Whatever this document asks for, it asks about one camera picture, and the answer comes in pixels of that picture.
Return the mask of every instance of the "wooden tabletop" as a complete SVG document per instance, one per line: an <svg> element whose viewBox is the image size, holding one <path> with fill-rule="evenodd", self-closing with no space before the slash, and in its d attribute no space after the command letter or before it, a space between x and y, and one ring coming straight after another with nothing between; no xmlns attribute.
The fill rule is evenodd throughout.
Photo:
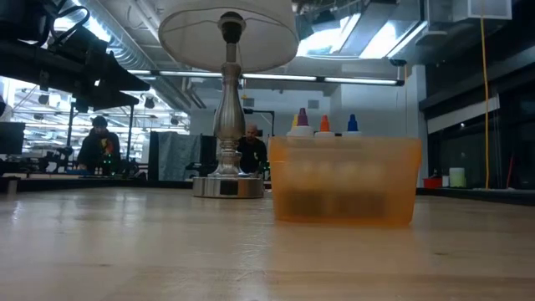
<svg viewBox="0 0 535 301"><path fill-rule="evenodd" d="M419 197L407 228L105 188L0 199L0 300L534 300L535 209Z"/></svg>

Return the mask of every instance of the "dark jacket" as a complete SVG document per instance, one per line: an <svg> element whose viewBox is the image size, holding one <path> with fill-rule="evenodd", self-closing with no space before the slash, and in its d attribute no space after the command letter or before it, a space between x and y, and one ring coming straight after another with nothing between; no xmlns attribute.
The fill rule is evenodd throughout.
<svg viewBox="0 0 535 301"><path fill-rule="evenodd" d="M266 145L259 139L255 139L253 143L249 143L245 137L242 137L239 140L237 151L242 153L240 167L246 173L258 171L260 163L266 163L268 161Z"/></svg>
<svg viewBox="0 0 535 301"><path fill-rule="evenodd" d="M92 173L97 167L104 166L117 171L120 164L120 145L117 134L110 132L95 134L94 130L91 130L78 153L78 163L86 165L87 170Z"/></svg>

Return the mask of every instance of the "bald man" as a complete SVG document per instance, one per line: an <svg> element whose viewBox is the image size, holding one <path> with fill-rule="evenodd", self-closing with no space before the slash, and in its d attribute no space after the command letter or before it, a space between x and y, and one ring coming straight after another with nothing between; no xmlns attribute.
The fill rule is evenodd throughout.
<svg viewBox="0 0 535 301"><path fill-rule="evenodd" d="M266 145L257 138L257 125L248 125L245 137L239 140L237 151L242 153L240 167L243 172L256 173L258 167L268 161L268 151Z"/></svg>

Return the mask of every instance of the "table lamp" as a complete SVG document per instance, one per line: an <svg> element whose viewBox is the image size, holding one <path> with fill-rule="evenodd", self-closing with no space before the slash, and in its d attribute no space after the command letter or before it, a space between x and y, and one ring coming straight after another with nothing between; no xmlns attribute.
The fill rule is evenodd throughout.
<svg viewBox="0 0 535 301"><path fill-rule="evenodd" d="M193 195L263 197L263 180L240 169L237 147L245 117L237 86L242 71L273 69L295 57L299 41L291 1L167 0L164 14L162 47L179 62L223 75L223 98L214 119L219 163L208 177L193 179Z"/></svg>

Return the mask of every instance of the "blue bottle cap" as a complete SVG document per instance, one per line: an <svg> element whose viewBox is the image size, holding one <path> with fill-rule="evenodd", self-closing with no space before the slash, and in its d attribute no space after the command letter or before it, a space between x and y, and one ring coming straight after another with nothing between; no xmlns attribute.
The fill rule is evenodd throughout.
<svg viewBox="0 0 535 301"><path fill-rule="evenodd" d="M354 114L349 116L348 131L359 131L359 124Z"/></svg>

